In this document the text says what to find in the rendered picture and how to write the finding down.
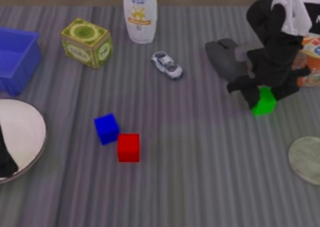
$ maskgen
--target green and yellow box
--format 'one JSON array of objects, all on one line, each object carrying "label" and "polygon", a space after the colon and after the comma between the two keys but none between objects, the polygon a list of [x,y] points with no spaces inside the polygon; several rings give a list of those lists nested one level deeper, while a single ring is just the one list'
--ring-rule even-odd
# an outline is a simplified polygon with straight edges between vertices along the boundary
[{"label": "green and yellow box", "polygon": [[80,18],[60,35],[65,54],[94,69],[99,69],[113,52],[110,32]]}]

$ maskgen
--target blue cube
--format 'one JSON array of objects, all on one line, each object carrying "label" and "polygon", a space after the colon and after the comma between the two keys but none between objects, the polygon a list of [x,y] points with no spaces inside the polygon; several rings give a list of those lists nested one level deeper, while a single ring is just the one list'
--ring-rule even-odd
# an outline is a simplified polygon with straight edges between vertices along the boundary
[{"label": "blue cube", "polygon": [[0,92],[20,95],[41,61],[39,33],[0,27]]},{"label": "blue cube", "polygon": [[94,124],[102,145],[109,144],[118,139],[120,128],[112,113],[96,118]]}]

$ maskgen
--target green cube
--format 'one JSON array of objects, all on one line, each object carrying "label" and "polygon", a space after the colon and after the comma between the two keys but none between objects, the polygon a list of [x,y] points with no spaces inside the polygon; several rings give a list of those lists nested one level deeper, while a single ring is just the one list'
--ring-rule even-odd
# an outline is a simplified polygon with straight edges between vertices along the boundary
[{"label": "green cube", "polygon": [[270,114],[274,111],[277,100],[269,87],[259,88],[260,100],[252,109],[252,113],[256,116]]},{"label": "green cube", "polygon": [[65,54],[93,69],[99,69],[113,52],[110,32],[80,18],[60,35]]}]

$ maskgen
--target white bottle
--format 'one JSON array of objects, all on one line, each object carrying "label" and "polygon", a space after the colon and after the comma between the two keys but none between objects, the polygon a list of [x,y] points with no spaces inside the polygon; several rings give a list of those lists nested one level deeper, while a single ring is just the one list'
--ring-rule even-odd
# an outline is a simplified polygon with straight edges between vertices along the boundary
[{"label": "white bottle", "polygon": [[133,42],[148,44],[154,40],[157,8],[157,0],[123,0],[126,29]]}]

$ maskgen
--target robotic hand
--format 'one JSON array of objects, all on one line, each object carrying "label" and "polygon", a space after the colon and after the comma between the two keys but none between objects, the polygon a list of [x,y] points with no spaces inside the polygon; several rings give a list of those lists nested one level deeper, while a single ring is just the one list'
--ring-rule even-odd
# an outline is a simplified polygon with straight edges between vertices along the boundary
[{"label": "robotic hand", "polygon": [[[320,0],[258,0],[246,18],[263,45],[246,53],[255,78],[242,75],[231,80],[227,89],[240,90],[252,109],[260,98],[258,86],[270,87],[275,99],[281,100],[299,91],[298,77],[310,74],[308,67],[291,68],[304,36],[320,35]],[[206,49],[214,65],[212,45],[207,43]]]}]

